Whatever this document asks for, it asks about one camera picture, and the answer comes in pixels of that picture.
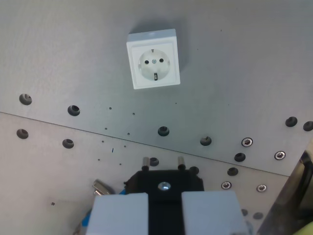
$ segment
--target mounting hole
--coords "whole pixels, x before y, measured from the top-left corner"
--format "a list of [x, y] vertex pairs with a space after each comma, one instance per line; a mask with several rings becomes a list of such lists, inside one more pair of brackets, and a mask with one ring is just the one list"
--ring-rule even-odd
[[246, 209], [241, 209], [241, 213], [243, 214], [243, 216], [248, 215], [248, 211]]
[[228, 169], [227, 174], [229, 176], [235, 176], [238, 174], [238, 169], [235, 167], [232, 167], [232, 168]]
[[170, 133], [170, 129], [168, 129], [166, 126], [162, 126], [158, 129], [157, 133], [160, 136], [167, 136]]
[[278, 151], [277, 153], [275, 153], [274, 158], [276, 160], [283, 160], [286, 156], [286, 153], [284, 151]]
[[77, 116], [80, 114], [80, 109], [76, 105], [69, 106], [67, 111], [72, 116]]
[[304, 123], [303, 130], [305, 131], [313, 130], [313, 121], [307, 121], [306, 123]]
[[262, 218], [263, 218], [263, 213], [261, 213], [261, 212], [256, 212], [256, 213], [253, 215], [253, 218], [254, 218], [254, 219], [262, 219]]
[[26, 130], [24, 130], [24, 129], [19, 129], [19, 130], [16, 132], [16, 135], [17, 135], [19, 138], [23, 139], [23, 140], [25, 140], [25, 139], [28, 138], [28, 132], [27, 132]]
[[157, 158], [150, 158], [150, 166], [157, 166], [159, 161]]
[[249, 137], [247, 138], [244, 138], [242, 141], [241, 141], [241, 145], [243, 147], [250, 147], [251, 145], [253, 144], [253, 140]]
[[231, 183], [228, 182], [228, 181], [225, 181], [225, 182], [223, 182], [221, 184], [221, 187], [222, 187], [222, 189], [225, 189], [225, 190], [230, 189], [231, 188]]
[[209, 136], [201, 138], [200, 140], [200, 144], [202, 144], [203, 146], [208, 146], [211, 143], [212, 143], [212, 139]]
[[32, 102], [32, 99], [28, 94], [21, 94], [20, 95], [20, 102], [24, 105], [30, 105]]
[[285, 125], [288, 127], [293, 127], [298, 123], [298, 119], [296, 117], [290, 117], [285, 121]]
[[63, 140], [62, 145], [64, 146], [64, 148], [73, 148], [74, 142], [70, 139], [65, 139]]
[[199, 174], [199, 168], [197, 168], [196, 166], [192, 166], [189, 168], [189, 170], [193, 173], [195, 173], [196, 175]]
[[266, 185], [259, 185], [258, 187], [256, 187], [256, 190], [258, 192], [265, 192], [267, 188], [268, 187], [266, 187]]
[[234, 157], [235, 161], [237, 162], [243, 162], [246, 159], [246, 156], [244, 153], [237, 153]]

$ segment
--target metal pin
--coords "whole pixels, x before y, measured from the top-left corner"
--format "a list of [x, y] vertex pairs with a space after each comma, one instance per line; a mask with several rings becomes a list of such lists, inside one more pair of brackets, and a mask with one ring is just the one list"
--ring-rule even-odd
[[178, 157], [178, 170], [185, 170], [185, 169], [186, 169], [186, 165], [185, 165], [184, 157], [179, 156]]
[[149, 170], [149, 164], [150, 164], [150, 159], [148, 157], [144, 157], [142, 160], [142, 170], [143, 171], [148, 171]]
[[95, 180], [92, 185], [96, 191], [93, 193], [94, 195], [110, 195], [111, 192], [99, 181]]

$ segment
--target screw head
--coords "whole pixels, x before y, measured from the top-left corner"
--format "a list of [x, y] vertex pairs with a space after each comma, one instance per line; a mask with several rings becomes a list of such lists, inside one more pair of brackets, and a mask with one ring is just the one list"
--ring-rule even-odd
[[231, 188], [231, 183], [229, 181], [225, 181], [221, 184], [222, 189], [230, 189]]
[[161, 191], [167, 191], [167, 190], [169, 190], [171, 188], [171, 185], [168, 182], [161, 182], [161, 183], [158, 184], [157, 187]]
[[276, 160], [283, 160], [286, 156], [286, 153], [284, 151], [278, 151], [277, 153], [275, 153], [275, 159]]
[[241, 145], [243, 147], [250, 147], [251, 145], [253, 144], [253, 140], [249, 137], [247, 138], [244, 138], [242, 141], [241, 141]]
[[267, 189], [266, 185], [259, 185], [258, 187], [256, 187], [256, 190], [258, 192], [265, 192]]

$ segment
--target metal plate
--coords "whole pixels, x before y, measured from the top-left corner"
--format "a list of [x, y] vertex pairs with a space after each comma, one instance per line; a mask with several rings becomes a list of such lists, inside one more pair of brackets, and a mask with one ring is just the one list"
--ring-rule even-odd
[[[312, 137], [312, 11], [307, 0], [1, 1], [0, 111], [232, 164], [243, 152], [240, 165], [290, 175]], [[128, 33], [167, 28], [181, 84], [134, 90]]]
[[[29, 133], [27, 139], [17, 137], [20, 128]], [[0, 227], [6, 235], [71, 234], [92, 207], [93, 181], [120, 192], [141, 169], [143, 157], [159, 159], [151, 169], [176, 169], [178, 156], [184, 156], [187, 168], [199, 168], [205, 190], [222, 190], [221, 183], [230, 181], [255, 231], [262, 220], [253, 214], [266, 216], [287, 180], [242, 166], [229, 176], [232, 164], [1, 113], [0, 130]], [[64, 148], [64, 139], [74, 147]], [[257, 192], [259, 184], [267, 191]]]

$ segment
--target white electrical outlet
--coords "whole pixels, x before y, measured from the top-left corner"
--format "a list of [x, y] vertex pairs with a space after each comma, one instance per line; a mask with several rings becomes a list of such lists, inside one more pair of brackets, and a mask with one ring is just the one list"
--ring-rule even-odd
[[127, 51], [134, 89], [180, 84], [175, 29], [129, 34]]

